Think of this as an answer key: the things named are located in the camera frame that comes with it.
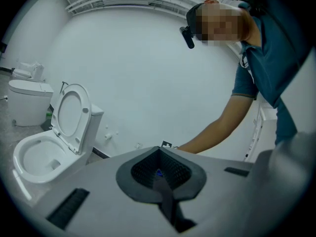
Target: black cap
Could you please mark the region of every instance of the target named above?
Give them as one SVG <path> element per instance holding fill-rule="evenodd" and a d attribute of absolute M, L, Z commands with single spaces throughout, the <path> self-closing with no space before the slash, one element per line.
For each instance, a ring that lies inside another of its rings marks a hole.
<path fill-rule="evenodd" d="M 187 22 L 188 22 L 188 25 L 191 29 L 191 32 L 192 34 L 197 34 L 197 30 L 196 30 L 196 24 L 197 24 L 197 9 L 202 5 L 204 4 L 203 2 L 202 3 L 199 3 L 195 6 L 193 6 L 187 13 Z"/>

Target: man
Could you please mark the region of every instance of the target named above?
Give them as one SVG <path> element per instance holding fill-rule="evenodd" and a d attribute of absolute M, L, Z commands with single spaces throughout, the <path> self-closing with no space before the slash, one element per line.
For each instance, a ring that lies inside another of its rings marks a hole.
<path fill-rule="evenodd" d="M 282 23 L 294 47 L 269 15 L 245 2 L 236 8 L 218 0 L 206 0 L 187 13 L 192 33 L 202 42 L 240 41 L 248 67 L 242 59 L 233 93 L 221 116 L 178 149 L 197 154 L 221 143 L 246 116 L 258 91 L 277 108 L 276 144 L 297 132 L 280 95 L 298 71 L 298 64 L 304 62 L 311 46 L 287 7 L 278 0 L 266 0 L 266 8 Z"/>

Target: white toilet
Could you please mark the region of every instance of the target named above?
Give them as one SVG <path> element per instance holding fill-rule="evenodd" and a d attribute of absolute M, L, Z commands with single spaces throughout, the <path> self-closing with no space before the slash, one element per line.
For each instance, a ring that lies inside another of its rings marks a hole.
<path fill-rule="evenodd" d="M 47 83 L 11 80 L 8 90 L 8 109 L 17 126 L 41 125 L 53 95 Z"/>
<path fill-rule="evenodd" d="M 12 73 L 12 78 L 15 80 L 27 80 L 27 81 L 41 81 L 41 76 L 43 74 L 44 66 L 38 62 L 34 64 L 28 64 L 21 62 L 20 65 L 23 69 L 15 69 Z"/>
<path fill-rule="evenodd" d="M 83 86 L 67 86 L 55 106 L 52 130 L 27 137 L 15 147 L 13 162 L 19 176 L 32 183 L 48 183 L 84 166 L 102 115 Z"/>

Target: shirt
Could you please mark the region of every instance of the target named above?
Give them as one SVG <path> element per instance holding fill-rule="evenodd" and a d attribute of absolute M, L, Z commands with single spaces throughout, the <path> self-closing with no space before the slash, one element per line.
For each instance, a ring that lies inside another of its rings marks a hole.
<path fill-rule="evenodd" d="M 251 10 L 245 2 L 240 8 L 249 11 L 261 34 L 261 47 L 242 41 L 249 71 L 238 66 L 232 95 L 255 97 L 260 91 L 267 102 L 277 108 L 276 144 L 297 132 L 295 124 L 280 95 L 289 85 L 307 57 L 309 46 L 302 29 L 288 8 L 279 0 L 266 0 L 266 10 L 282 24 L 294 45 L 294 50 L 278 24 L 270 15 Z"/>

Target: gray device surface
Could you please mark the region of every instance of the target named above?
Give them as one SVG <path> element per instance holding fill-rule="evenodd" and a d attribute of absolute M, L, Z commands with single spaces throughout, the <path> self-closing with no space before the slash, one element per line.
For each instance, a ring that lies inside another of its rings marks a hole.
<path fill-rule="evenodd" d="M 316 134 L 297 134 L 252 163 L 166 149 L 206 173 L 206 183 L 191 200 L 179 203 L 195 226 L 179 233 L 156 204 L 137 202 L 119 187 L 116 173 L 125 162 L 152 148 L 90 164 L 61 181 L 34 207 L 44 218 L 75 189 L 89 192 L 65 228 L 76 236 L 262 236 L 279 224 L 302 197 L 313 176 Z M 227 171 L 243 170 L 243 174 Z"/>

